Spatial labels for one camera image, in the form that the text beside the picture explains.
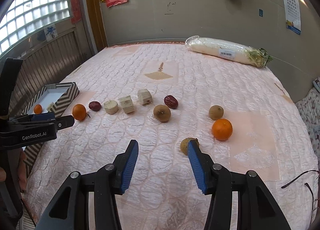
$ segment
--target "glass block window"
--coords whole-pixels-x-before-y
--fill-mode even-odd
[[[0,56],[27,35],[69,16],[68,0],[14,0],[0,22]]]

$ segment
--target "human hand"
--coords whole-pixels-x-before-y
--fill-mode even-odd
[[[26,190],[27,188],[27,170],[26,165],[23,161],[27,159],[26,154],[24,153],[23,149],[21,148],[20,156],[19,156],[19,165],[18,165],[18,179],[19,179],[19,186],[21,190]],[[3,168],[0,167],[0,182],[5,181],[7,177],[6,172]]]

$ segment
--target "small orange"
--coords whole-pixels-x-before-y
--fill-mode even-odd
[[[87,116],[87,110],[83,104],[76,104],[72,109],[72,116],[78,120],[82,121]]]
[[[33,112],[35,114],[41,114],[42,113],[42,106],[40,104],[37,104],[34,109],[33,109]]]
[[[232,124],[227,119],[218,119],[212,125],[212,134],[219,141],[226,141],[232,134]]]

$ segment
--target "white sticker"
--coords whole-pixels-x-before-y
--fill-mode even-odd
[[[236,52],[234,50],[219,48],[219,56],[226,59],[235,59]]]

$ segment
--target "white radish wrapped in plastic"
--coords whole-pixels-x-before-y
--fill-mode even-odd
[[[263,48],[256,49],[238,43],[222,40],[201,38],[192,36],[185,42],[192,51],[232,60],[242,64],[249,64],[256,67],[264,67],[272,60]]]

